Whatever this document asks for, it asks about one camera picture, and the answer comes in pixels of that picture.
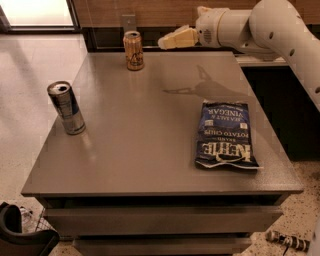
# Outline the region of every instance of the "white floor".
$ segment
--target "white floor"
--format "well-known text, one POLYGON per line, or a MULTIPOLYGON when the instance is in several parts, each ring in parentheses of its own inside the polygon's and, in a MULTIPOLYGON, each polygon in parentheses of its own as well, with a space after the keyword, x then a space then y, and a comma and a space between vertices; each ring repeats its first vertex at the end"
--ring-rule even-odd
MULTIPOLYGON (((47 96, 53 81, 72 83, 87 52, 80 35, 0 35, 0 203, 25 206, 40 214, 41 206, 20 191, 56 118, 47 96)), ((305 192, 293 195, 270 228, 310 240, 320 209, 320 162, 294 162, 305 192)), ((278 256, 285 248, 251 237, 252 246, 237 256, 278 256)), ((80 255, 61 242, 51 255, 80 255)), ((305 253, 289 249, 286 256, 305 253)))

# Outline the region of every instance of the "wall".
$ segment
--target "wall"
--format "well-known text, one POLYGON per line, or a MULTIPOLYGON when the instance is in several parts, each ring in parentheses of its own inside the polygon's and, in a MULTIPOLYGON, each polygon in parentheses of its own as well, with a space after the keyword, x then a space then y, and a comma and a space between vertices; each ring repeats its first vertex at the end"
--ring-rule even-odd
MULTIPOLYGON (((196 7, 252 9, 260 0, 74 0, 81 27, 120 27, 135 14, 138 27, 194 25, 196 7)), ((290 0, 306 24, 320 24, 319 0, 290 0)))

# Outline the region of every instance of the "table drawer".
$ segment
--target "table drawer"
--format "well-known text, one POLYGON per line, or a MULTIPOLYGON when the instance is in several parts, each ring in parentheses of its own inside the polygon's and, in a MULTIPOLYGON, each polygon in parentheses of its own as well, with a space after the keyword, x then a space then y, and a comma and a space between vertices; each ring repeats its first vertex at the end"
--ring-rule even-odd
POLYGON ((249 238, 124 238, 76 239, 74 247, 84 256, 105 255, 213 255, 241 253, 249 238))
POLYGON ((62 236, 251 233, 265 231, 282 212, 277 206, 106 207, 47 209, 62 236))

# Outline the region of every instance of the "silver can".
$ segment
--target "silver can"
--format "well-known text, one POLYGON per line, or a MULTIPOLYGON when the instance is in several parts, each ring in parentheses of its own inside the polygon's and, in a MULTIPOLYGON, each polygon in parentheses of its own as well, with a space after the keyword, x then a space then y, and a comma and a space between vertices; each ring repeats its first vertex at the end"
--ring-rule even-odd
POLYGON ((142 39, 138 31, 128 31, 124 34, 123 45, 126 52, 127 68, 140 70, 143 68, 142 39))
POLYGON ((71 85, 58 81, 48 86, 48 94, 61 118, 65 131, 75 135, 85 129, 85 123, 71 85))

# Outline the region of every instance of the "white robotic arm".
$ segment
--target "white robotic arm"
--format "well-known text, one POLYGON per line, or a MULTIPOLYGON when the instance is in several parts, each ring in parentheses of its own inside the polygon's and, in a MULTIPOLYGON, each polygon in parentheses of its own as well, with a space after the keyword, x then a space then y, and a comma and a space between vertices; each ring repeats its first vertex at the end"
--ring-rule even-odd
POLYGON ((320 41, 287 0, 261 0, 252 10, 198 7, 196 28, 160 38, 162 49, 232 47, 263 60, 283 57, 320 111, 320 41))

